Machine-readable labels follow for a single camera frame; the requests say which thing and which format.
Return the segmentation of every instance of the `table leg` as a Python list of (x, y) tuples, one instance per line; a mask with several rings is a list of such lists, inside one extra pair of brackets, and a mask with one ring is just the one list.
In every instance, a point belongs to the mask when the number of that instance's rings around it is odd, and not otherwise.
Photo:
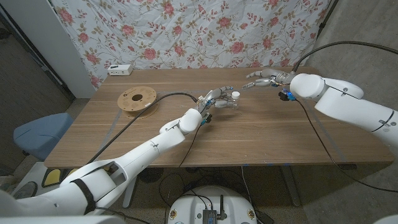
[(301, 206), (299, 193), (297, 192), (296, 183), (294, 181), (293, 173), (290, 169), (290, 166), (280, 166), (280, 170), (282, 171), (282, 175), (284, 176), (285, 184), (287, 190), (289, 191), (293, 205), (297, 207)]
[(133, 178), (130, 184), (126, 187), (124, 192), (123, 208), (129, 208), (131, 206), (132, 193), (134, 191), (134, 187), (136, 186), (136, 180), (137, 177)]

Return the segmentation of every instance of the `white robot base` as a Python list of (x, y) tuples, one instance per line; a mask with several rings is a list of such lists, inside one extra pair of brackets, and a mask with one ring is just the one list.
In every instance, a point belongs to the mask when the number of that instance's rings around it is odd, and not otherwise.
[(256, 214), (249, 201), (231, 189), (215, 185), (197, 187), (178, 198), (167, 220), (168, 224), (257, 224)]

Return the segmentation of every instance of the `black connector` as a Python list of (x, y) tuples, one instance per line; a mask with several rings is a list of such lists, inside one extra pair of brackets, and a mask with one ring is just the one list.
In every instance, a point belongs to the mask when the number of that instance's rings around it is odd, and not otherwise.
[(213, 115), (209, 114), (209, 116), (206, 118), (206, 123), (210, 123), (211, 117), (212, 117), (212, 116), (213, 116)]
[(285, 93), (279, 92), (278, 96), (283, 101), (289, 101), (289, 99), (287, 98), (287, 95)]

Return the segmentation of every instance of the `wooden spool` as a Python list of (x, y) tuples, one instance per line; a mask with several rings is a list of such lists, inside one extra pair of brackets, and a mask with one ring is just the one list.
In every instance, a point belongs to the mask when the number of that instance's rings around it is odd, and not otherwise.
[[(125, 117), (133, 119), (143, 109), (147, 108), (156, 100), (156, 92), (148, 86), (137, 86), (126, 90), (118, 98), (118, 106), (122, 109)], [(158, 104), (151, 106), (138, 119), (146, 118), (155, 113)]]

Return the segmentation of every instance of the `door frame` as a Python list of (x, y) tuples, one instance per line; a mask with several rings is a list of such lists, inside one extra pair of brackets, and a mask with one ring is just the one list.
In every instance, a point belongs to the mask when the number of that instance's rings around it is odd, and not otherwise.
[(15, 37), (22, 47), (30, 54), (37, 64), (42, 68), (46, 76), (54, 83), (54, 85), (62, 92), (62, 94), (73, 102), (75, 95), (69, 90), (67, 84), (59, 77), (56, 71), (46, 61), (43, 55), (37, 50), (35, 45), (25, 35), (24, 31), (18, 26), (15, 20), (8, 14), (6, 9), (0, 4), (0, 8), (4, 11), (7, 18), (0, 12), (0, 22)]

